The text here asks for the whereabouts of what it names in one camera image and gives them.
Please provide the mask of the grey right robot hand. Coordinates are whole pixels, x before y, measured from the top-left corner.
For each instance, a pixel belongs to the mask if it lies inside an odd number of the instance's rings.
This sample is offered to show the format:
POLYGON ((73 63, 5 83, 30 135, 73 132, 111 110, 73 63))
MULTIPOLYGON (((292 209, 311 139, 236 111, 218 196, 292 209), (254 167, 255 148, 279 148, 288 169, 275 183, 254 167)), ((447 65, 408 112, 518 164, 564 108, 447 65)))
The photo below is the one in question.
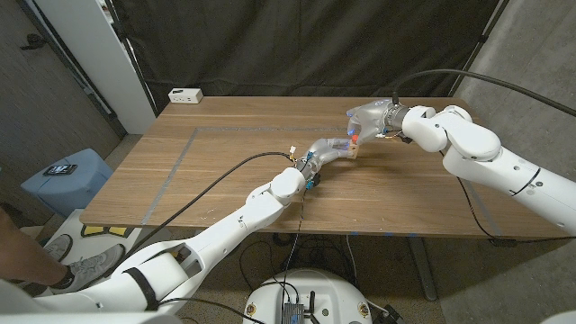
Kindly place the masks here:
POLYGON ((346 112, 349 118, 346 133, 361 146, 390 131, 400 133, 403 120, 409 108, 395 104, 390 99, 380 99, 366 103, 346 112))

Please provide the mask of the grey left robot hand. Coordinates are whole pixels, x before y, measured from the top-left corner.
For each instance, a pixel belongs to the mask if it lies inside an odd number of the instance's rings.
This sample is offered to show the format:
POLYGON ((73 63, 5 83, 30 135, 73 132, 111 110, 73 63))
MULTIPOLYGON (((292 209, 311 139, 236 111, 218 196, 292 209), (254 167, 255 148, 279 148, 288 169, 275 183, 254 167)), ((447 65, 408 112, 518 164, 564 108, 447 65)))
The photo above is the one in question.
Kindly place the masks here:
POLYGON ((350 139, 318 139, 297 160, 296 168, 306 180, 311 180, 322 168, 338 158, 353 158, 355 152, 350 148, 350 139))

